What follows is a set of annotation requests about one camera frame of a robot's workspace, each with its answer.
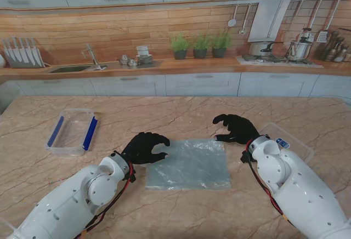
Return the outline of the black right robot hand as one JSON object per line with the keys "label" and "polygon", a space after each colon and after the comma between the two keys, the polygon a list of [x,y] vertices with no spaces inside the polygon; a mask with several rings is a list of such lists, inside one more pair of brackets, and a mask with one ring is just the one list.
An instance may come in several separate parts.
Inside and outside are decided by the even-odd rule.
{"label": "black right robot hand", "polygon": [[218,124],[219,122],[222,122],[223,126],[227,127],[229,133],[216,135],[215,139],[217,141],[246,145],[260,137],[259,132],[251,121],[244,117],[233,114],[221,114],[212,121],[213,124]]}

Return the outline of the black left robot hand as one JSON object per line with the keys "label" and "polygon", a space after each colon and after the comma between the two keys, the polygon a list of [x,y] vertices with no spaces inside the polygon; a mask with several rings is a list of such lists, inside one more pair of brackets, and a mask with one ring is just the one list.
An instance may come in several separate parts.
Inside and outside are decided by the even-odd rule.
{"label": "black left robot hand", "polygon": [[157,133],[140,132],[127,144],[121,156],[132,164],[155,163],[168,156],[165,152],[152,153],[153,148],[158,144],[169,147],[170,140]]}

